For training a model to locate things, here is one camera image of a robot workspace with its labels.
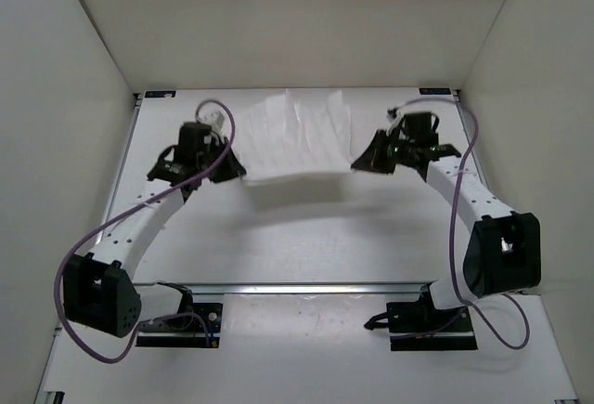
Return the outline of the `white pleated skirt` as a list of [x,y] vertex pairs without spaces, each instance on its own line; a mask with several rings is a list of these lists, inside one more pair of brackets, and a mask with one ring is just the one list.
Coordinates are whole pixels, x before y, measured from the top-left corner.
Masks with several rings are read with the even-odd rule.
[[342,176],[352,161],[352,115],[342,91],[306,100],[290,90],[235,116],[233,151],[249,185]]

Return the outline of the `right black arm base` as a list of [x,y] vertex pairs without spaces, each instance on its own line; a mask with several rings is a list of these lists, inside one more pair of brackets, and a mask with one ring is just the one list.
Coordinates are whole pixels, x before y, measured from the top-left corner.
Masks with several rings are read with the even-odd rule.
[[393,352],[475,351],[478,345],[469,309],[437,309],[429,288],[415,301],[393,301],[365,324],[368,331],[387,330]]

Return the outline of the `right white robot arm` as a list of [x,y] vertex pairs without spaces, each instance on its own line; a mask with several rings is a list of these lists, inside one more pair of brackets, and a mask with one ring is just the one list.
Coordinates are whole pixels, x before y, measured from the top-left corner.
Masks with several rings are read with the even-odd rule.
[[449,309],[536,287],[542,276],[536,216],[516,212],[466,170],[467,155],[440,142],[438,124],[429,111],[396,115],[351,165],[382,175],[399,165],[415,170],[449,203],[450,222],[462,222],[470,232],[462,262],[452,261],[449,277],[429,284],[423,292],[427,300],[416,307],[417,322],[432,331],[448,321]]

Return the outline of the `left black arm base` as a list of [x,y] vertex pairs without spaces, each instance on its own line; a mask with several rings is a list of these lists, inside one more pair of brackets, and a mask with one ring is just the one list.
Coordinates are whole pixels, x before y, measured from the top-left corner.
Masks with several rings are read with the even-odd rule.
[[184,285],[157,281],[141,287],[143,311],[137,347],[205,348],[220,346],[224,305],[199,299]]

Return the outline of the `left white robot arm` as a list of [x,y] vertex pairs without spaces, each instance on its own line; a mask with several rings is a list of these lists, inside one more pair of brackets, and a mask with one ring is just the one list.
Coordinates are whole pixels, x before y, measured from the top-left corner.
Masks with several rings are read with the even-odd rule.
[[163,316],[175,328],[193,320],[194,305],[170,285],[157,294],[161,310],[148,310],[149,299],[133,278],[149,246],[203,180],[245,176],[231,140],[215,120],[182,123],[176,143],[157,157],[133,205],[103,226],[102,240],[86,254],[76,244],[61,263],[55,301],[63,323],[123,338],[144,318]]

